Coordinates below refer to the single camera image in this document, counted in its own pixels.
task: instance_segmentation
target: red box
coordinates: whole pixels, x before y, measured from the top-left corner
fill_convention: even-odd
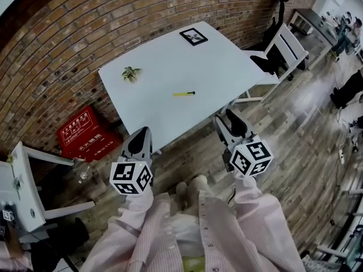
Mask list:
[[[62,156],[80,158],[86,162],[101,159],[123,142],[115,130],[109,129],[109,123],[99,117],[91,106],[85,107],[60,127],[57,136]]]

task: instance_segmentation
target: brick wall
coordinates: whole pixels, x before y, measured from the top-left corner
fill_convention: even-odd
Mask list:
[[[290,0],[292,9],[315,0]],[[261,40],[275,0],[16,0],[0,17],[0,151],[56,152],[56,130],[87,104],[118,115],[97,70],[139,44],[206,21],[241,48]]]

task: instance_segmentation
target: photo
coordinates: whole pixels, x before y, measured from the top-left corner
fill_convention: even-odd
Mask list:
[[[208,39],[195,28],[182,31],[180,35],[188,40],[192,45],[197,45],[208,41]]]

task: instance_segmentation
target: white chair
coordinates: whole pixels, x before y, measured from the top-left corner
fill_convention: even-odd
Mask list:
[[[301,63],[304,58],[309,54],[304,48],[301,46],[300,42],[297,38],[291,33],[291,31],[287,28],[285,24],[283,24],[280,29],[277,31],[276,35],[266,48],[264,52],[258,52],[254,50],[243,50],[244,53],[250,56],[258,56],[261,58],[267,59],[267,54],[271,50],[273,46],[276,46],[280,51],[281,55],[285,59],[288,64],[288,70],[278,78],[276,73],[271,75],[270,73],[266,73],[266,77],[261,80],[257,85],[262,84],[273,84],[274,86],[262,97],[251,97],[249,91],[247,91],[247,98],[244,99],[235,99],[232,104],[242,103],[247,101],[263,101],[265,100],[275,88]]]
[[[95,206],[93,201],[74,206],[45,210],[34,182],[29,157],[57,164],[72,166],[73,160],[34,150],[20,141],[11,153],[12,163],[0,161],[0,203],[12,203],[19,227],[32,232],[46,220],[58,218]]]

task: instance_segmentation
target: yellow pen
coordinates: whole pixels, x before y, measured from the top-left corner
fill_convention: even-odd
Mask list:
[[[173,93],[173,96],[192,96],[195,95],[195,92],[186,92],[186,93]]]

